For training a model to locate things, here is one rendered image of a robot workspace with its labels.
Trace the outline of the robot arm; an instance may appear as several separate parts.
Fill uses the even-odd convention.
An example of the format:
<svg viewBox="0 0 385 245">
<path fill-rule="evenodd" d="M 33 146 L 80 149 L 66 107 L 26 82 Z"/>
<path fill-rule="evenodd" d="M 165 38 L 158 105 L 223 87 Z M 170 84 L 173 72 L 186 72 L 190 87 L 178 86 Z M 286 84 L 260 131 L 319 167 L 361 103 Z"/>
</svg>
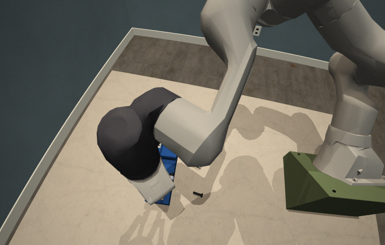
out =
<svg viewBox="0 0 385 245">
<path fill-rule="evenodd" d="M 369 85 L 385 88 L 385 30 L 360 0 L 207 0 L 200 29 L 227 68 L 211 110 L 153 88 L 101 118 L 96 137 L 105 159 L 150 205 L 175 188 L 160 143 L 188 167 L 211 165 L 253 69 L 256 24 L 274 27 L 304 13 L 336 51 L 328 67 L 335 109 L 312 164 L 351 186 L 385 186 L 384 164 L 371 148 L 379 109 L 369 94 Z"/>
</svg>

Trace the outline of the blue bin rack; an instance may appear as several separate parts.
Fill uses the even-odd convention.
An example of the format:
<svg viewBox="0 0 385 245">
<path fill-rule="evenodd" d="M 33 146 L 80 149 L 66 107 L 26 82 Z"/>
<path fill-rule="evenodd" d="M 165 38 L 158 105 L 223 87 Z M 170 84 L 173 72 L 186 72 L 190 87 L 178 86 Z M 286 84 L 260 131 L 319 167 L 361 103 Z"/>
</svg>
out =
<svg viewBox="0 0 385 245">
<path fill-rule="evenodd" d="M 177 164 L 177 155 L 163 146 L 161 143 L 158 146 L 161 158 L 168 173 L 175 173 Z M 164 197 L 164 200 L 159 200 L 156 204 L 170 205 L 172 191 Z"/>
</svg>

